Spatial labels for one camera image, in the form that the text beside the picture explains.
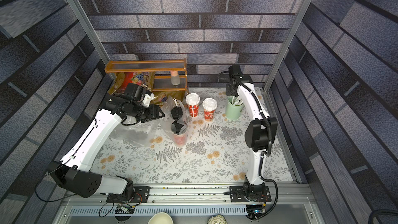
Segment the clear plastic carrier bag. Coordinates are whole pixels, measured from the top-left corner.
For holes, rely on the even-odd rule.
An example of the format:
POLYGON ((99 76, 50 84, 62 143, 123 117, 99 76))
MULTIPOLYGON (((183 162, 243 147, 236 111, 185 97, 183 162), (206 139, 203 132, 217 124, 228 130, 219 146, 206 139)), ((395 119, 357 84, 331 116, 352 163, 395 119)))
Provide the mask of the clear plastic carrier bag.
POLYGON ((169 96, 161 110, 165 113, 161 120, 163 131, 178 148, 184 147, 188 139, 188 124, 182 101, 169 96))

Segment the red cup black lid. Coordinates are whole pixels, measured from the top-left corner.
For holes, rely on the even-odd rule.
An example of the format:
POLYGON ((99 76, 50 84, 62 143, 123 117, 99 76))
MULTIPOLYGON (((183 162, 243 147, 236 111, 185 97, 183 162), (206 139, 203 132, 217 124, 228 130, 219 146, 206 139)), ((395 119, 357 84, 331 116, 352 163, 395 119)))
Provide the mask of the red cup black lid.
POLYGON ((171 115, 172 115, 172 118, 173 118, 174 120, 180 119, 180 118, 183 116, 183 113, 184 113, 184 112, 183 112, 182 108, 179 107, 179 106, 175 106, 175 107, 173 107, 172 110, 171 110, 171 115))
POLYGON ((183 146, 185 146, 186 142, 187 142, 187 130, 188 130, 188 126, 186 125, 185 122, 180 123, 177 120, 175 120, 172 123, 171 126, 171 131, 172 131, 172 139, 174 144, 181 148, 183 146))

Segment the red cup black lid front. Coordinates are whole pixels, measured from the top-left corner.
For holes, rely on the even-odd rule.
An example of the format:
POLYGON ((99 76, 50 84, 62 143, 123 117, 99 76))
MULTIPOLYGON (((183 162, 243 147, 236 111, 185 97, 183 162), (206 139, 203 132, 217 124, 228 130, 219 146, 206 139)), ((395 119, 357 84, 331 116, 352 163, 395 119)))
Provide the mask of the red cup black lid front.
POLYGON ((185 146, 186 142, 187 142, 187 130, 188 130, 188 126, 186 125, 185 122, 180 123, 177 120, 175 120, 172 123, 171 126, 171 131, 172 131, 172 139, 174 144, 181 148, 183 146, 185 146))

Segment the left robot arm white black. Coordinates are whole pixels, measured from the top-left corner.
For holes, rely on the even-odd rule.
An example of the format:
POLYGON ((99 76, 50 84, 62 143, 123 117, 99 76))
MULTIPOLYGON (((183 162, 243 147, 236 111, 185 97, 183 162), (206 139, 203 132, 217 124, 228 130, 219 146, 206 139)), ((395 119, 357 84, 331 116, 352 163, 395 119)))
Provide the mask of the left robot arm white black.
POLYGON ((129 84, 121 94, 107 94, 74 147, 59 162, 49 164, 48 174, 56 184, 83 198, 105 194, 112 203, 130 202, 135 196, 132 180, 90 170, 109 135, 118 125, 125 125, 128 117, 146 123, 165 116, 159 106, 151 103, 153 98, 150 90, 137 84, 129 84))

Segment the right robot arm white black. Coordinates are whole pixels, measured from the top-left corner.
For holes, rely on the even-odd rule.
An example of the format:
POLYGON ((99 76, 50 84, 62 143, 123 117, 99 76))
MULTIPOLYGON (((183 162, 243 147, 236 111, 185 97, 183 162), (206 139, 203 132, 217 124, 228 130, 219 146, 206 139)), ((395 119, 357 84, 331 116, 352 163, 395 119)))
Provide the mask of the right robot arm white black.
POLYGON ((223 74, 228 74, 226 95, 238 97, 243 102, 250 119, 245 131, 245 142, 250 149, 249 167, 243 188, 232 190, 232 194, 243 201, 271 202, 271 194, 266 185, 271 180, 264 178, 263 164, 271 156, 278 121, 275 117, 269 116, 256 94, 252 78, 244 75, 239 65, 230 66, 227 71, 221 72, 218 78, 224 79, 223 74))

